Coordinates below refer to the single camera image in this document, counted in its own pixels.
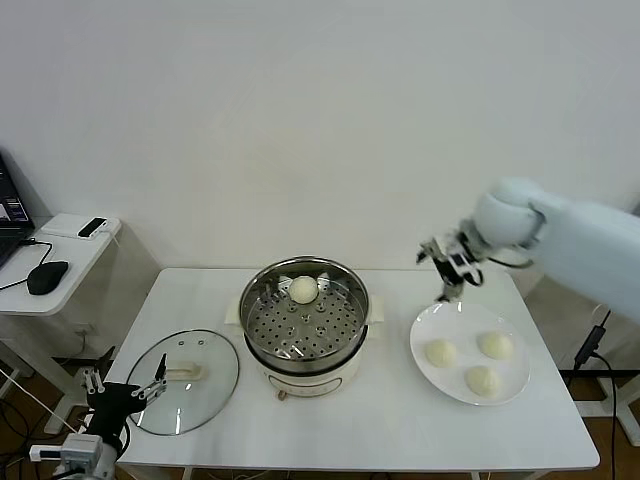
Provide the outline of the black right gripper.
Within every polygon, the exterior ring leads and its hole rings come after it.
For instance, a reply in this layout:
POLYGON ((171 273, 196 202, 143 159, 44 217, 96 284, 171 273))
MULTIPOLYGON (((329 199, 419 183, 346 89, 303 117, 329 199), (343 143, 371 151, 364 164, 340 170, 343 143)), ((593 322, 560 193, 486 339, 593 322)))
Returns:
POLYGON ((433 260, 443 278, 442 291, 435 299, 438 303, 458 301, 463 294, 463 282, 473 283, 473 257, 465 240, 463 233, 454 232, 419 244, 416 262, 433 260))

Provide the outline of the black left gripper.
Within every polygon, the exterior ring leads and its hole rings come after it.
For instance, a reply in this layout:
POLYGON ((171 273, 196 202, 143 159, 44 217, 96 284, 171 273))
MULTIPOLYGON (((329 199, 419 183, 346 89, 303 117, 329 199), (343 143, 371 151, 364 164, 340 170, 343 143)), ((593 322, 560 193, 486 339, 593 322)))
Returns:
POLYGON ((127 417, 143 411, 146 400, 157 398, 166 390, 167 354, 162 355, 154 380, 146 386, 138 388, 136 385, 112 382, 104 384, 115 349, 115 346, 111 346, 92 366, 82 371, 82 386, 87 393, 88 406, 93 410, 86 434, 99 436, 113 448, 122 448, 120 435, 127 417))

